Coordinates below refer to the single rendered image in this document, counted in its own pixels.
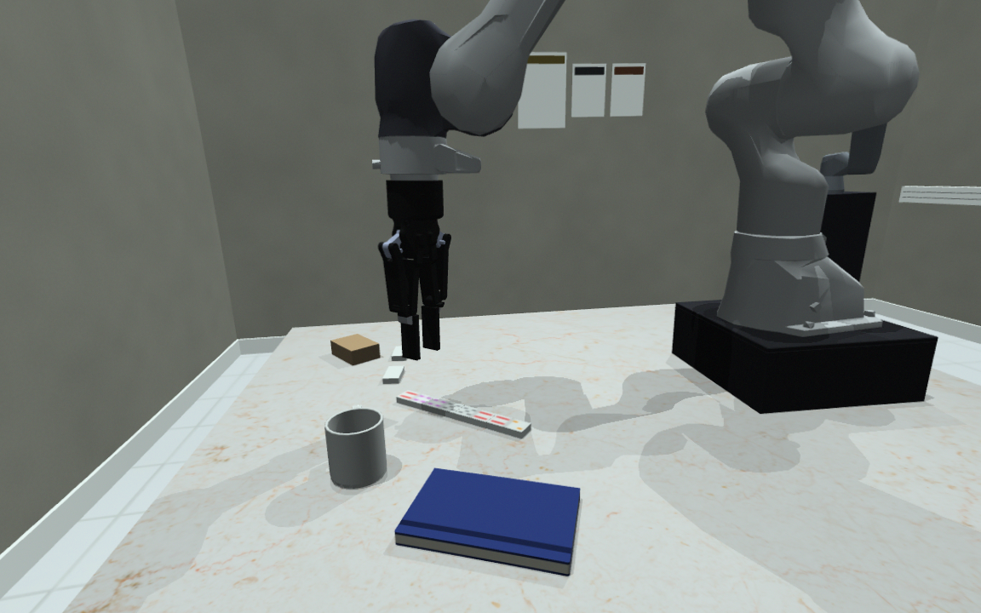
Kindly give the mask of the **tan rectangular box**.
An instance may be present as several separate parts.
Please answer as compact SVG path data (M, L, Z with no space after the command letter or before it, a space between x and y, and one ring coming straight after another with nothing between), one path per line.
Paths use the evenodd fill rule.
M359 334L330 341L331 352L352 366L380 358L379 344Z

